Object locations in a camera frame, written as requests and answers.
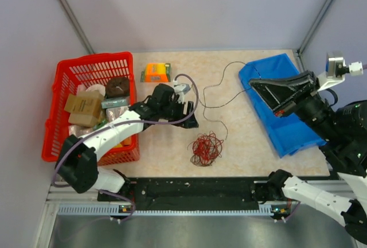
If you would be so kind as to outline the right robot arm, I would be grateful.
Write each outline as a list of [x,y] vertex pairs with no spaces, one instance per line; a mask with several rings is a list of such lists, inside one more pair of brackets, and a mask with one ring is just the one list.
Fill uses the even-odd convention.
[[285,79],[251,79],[249,85],[275,116],[295,114],[325,141],[320,151],[355,198],[323,191],[282,169],[270,173],[268,196],[304,203],[334,219],[355,240],[366,243],[366,101],[334,111],[319,95],[322,82],[311,71]]

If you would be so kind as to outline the teal flat packet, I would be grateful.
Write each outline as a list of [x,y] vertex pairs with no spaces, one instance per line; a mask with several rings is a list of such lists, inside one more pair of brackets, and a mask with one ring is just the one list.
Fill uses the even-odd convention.
[[101,102],[103,109],[110,109],[114,107],[128,106],[130,104],[130,97],[107,98]]

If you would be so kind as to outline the brown cardboard box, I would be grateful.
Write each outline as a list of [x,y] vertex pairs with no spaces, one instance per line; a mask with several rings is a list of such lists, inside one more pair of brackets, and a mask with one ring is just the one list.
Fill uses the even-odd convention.
[[72,125],[94,127],[101,113],[104,96],[99,91],[80,91],[69,94],[64,110],[69,113],[68,122]]

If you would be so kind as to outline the orange yellow box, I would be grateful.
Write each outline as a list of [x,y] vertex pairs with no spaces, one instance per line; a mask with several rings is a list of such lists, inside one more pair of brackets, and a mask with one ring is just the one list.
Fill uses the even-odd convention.
[[148,63],[141,73],[140,81],[145,83],[171,82],[171,64]]

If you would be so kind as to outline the pink wrapped snack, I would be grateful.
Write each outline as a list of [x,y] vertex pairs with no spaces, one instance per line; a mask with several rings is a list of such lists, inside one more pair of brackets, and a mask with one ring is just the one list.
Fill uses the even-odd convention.
[[86,92],[98,91],[102,96],[106,95],[106,88],[101,84],[93,84],[89,87],[86,87],[84,84],[79,84],[77,86],[76,94],[78,95],[79,93],[84,91]]

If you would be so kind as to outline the red plastic basket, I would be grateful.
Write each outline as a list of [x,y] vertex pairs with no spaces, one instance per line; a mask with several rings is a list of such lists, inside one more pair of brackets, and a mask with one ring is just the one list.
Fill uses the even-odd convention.
[[64,140],[69,136],[69,113],[64,111],[68,96],[75,95],[81,84],[86,87],[93,84],[106,85],[110,79],[120,76],[129,78],[130,102],[134,104],[137,99],[132,53],[100,53],[58,63],[52,85],[49,118],[45,122],[42,160],[55,162]]

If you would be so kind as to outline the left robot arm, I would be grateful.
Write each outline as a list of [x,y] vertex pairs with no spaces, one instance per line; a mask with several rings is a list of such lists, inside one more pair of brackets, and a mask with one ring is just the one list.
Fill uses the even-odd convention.
[[110,192],[118,200],[129,196],[127,178],[118,171],[99,167],[99,160],[125,139],[151,125],[198,127],[194,112],[199,101],[184,101],[186,85],[159,84],[145,100],[132,104],[120,117],[82,137],[69,136],[63,143],[55,171],[77,193],[90,189]]

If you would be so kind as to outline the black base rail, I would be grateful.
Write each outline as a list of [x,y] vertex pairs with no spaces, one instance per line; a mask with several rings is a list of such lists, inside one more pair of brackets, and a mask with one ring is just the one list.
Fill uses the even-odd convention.
[[131,178],[122,195],[140,211],[256,210],[260,204],[288,199],[268,190],[265,177]]

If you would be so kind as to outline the brown round cake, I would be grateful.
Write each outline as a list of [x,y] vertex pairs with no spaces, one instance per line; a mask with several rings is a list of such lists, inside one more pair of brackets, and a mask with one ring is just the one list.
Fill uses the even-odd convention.
[[130,95],[130,81],[127,77],[114,77],[106,84],[106,97],[119,98]]

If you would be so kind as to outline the blue plastic divided bin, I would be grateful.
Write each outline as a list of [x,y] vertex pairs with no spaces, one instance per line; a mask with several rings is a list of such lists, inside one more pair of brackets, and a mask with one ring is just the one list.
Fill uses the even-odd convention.
[[299,74],[296,66],[283,53],[265,59],[247,63],[239,71],[238,77],[245,89],[257,116],[261,120],[267,135],[280,158],[293,155],[302,150],[322,146],[326,142],[316,135],[296,115],[278,118],[263,102],[261,97],[250,87],[250,79],[280,79]]

